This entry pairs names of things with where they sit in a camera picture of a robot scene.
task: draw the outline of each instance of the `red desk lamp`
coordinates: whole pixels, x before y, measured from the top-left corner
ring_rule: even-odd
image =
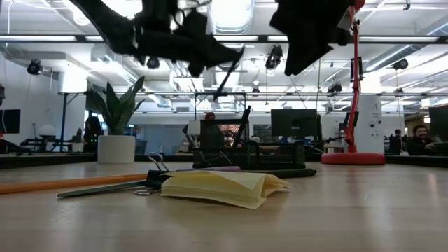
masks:
[[[364,6],[365,0],[355,0],[355,6],[349,8],[351,28],[353,29],[355,57],[353,64],[353,101],[349,116],[349,123],[344,128],[345,141],[348,146],[348,153],[324,153],[321,157],[323,164],[329,165],[384,165],[386,158],[381,153],[358,153],[355,144],[355,119],[358,110],[359,94],[361,91],[358,45],[359,45],[359,22],[355,18],[356,12]]]

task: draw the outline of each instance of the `red lamp base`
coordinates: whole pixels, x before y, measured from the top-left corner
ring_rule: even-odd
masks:
[[[384,165],[386,158],[379,153],[325,153],[321,162],[327,165]]]

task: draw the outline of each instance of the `table surface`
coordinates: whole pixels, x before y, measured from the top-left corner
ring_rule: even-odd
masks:
[[[171,169],[188,163],[167,163]],[[0,170],[0,183],[141,173],[149,163]],[[66,190],[0,195],[2,252],[447,251],[448,170],[310,163],[289,193],[257,210],[139,197],[134,190],[56,200]]]

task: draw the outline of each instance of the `office desk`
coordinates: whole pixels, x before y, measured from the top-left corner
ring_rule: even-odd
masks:
[[[190,164],[170,164],[174,169]],[[310,163],[258,210],[139,197],[134,190],[57,201],[64,190],[0,195],[9,251],[446,251],[448,170]],[[0,182],[141,173],[148,163],[2,170]]]

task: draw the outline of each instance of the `black monitor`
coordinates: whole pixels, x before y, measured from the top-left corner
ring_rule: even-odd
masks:
[[[319,137],[320,120],[316,109],[272,109],[274,137]]]
[[[430,107],[430,135],[448,141],[448,106]]]
[[[0,110],[0,133],[20,133],[20,109]]]

